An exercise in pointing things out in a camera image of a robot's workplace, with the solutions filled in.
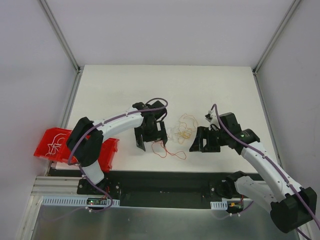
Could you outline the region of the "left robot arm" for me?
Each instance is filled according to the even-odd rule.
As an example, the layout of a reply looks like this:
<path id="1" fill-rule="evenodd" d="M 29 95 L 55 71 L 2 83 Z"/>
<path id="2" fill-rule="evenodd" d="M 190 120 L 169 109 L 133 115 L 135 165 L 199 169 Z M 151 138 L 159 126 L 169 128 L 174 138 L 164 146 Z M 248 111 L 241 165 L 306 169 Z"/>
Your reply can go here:
<path id="1" fill-rule="evenodd" d="M 109 119 L 79 119 L 66 140 L 66 147 L 70 150 L 67 164 L 72 166 L 72 159 L 76 159 L 76 165 L 89 182 L 89 190 L 96 195 L 108 195 L 105 191 L 105 175 L 98 161 L 103 143 L 133 129 L 135 144 L 139 149 L 144 151 L 145 143 L 149 142 L 162 142 L 165 145 L 168 137 L 164 119 L 168 114 L 168 104 L 164 98 L 156 97 L 146 103 L 136 102 Z"/>

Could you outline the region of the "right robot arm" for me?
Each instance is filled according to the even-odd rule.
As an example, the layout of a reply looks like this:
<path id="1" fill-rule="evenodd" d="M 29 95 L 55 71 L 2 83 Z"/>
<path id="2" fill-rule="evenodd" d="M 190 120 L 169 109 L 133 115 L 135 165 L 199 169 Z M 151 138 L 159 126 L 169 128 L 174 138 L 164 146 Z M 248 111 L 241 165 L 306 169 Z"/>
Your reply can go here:
<path id="1" fill-rule="evenodd" d="M 265 181 L 266 186 L 256 183 L 242 171 L 228 175 L 216 187 L 216 194 L 231 199 L 243 195 L 269 213 L 275 226 L 288 233 L 300 226 L 319 220 L 316 218 L 317 193 L 304 188 L 273 161 L 251 129 L 242 129 L 232 112 L 217 116 L 218 125 L 213 123 L 213 111 L 205 118 L 210 125 L 199 126 L 190 152 L 219 153 L 224 146 L 235 150 L 249 162 Z"/>

